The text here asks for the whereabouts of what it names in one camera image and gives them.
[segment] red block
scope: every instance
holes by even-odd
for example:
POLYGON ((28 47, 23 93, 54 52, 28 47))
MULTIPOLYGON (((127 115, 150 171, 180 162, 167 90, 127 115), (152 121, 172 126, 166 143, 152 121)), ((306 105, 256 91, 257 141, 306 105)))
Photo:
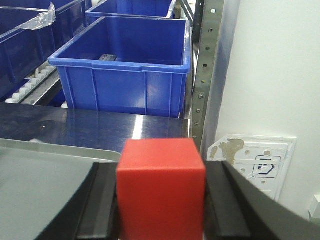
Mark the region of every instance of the red block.
POLYGON ((121 240, 202 240, 205 182, 192 139, 128 140, 117 167, 121 240))

